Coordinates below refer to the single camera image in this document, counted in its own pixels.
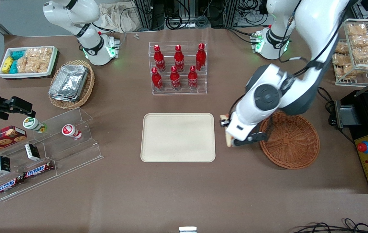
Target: snickers bar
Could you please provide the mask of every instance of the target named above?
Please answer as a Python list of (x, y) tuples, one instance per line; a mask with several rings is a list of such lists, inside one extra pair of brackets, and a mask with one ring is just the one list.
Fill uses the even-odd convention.
[(29, 177), (32, 177), (34, 175), (37, 175), (37, 174), (40, 174), (42, 172), (52, 170), (52, 169), (54, 169), (54, 166), (53, 166), (52, 162), (48, 162), (46, 164), (41, 165), (38, 168), (34, 168), (33, 170), (30, 170), (28, 172), (24, 172), (23, 173), (23, 178), (27, 179)]
[(11, 189), (12, 187), (24, 182), (23, 177), (19, 175), (18, 177), (8, 181), (5, 184), (0, 185), (0, 193), (5, 192), (8, 189)]

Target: red button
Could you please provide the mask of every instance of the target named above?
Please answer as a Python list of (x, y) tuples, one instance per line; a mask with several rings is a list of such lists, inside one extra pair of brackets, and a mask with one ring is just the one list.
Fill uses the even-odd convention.
[(361, 152), (366, 152), (366, 150), (368, 149), (368, 147), (366, 146), (365, 143), (358, 143), (357, 145), (357, 149)]

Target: small black box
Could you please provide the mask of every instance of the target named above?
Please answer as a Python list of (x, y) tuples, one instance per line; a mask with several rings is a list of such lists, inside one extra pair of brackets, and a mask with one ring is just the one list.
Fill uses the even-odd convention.
[(11, 172), (10, 158), (0, 156), (0, 174), (7, 174)]
[(37, 147), (33, 144), (27, 143), (25, 145), (27, 157), (31, 160), (37, 161), (40, 159), (40, 153)]

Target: aluminum foil container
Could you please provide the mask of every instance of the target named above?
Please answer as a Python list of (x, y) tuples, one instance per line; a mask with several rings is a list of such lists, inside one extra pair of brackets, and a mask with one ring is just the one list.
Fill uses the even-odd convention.
[(76, 102), (80, 98), (88, 69), (83, 65), (64, 65), (58, 72), (49, 96), (53, 99)]

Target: emergency stop button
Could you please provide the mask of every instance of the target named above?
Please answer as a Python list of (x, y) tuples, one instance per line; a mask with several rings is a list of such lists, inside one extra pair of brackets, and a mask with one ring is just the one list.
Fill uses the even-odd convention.
[(362, 141), (361, 143), (358, 143), (357, 149), (362, 153), (368, 154), (368, 142)]

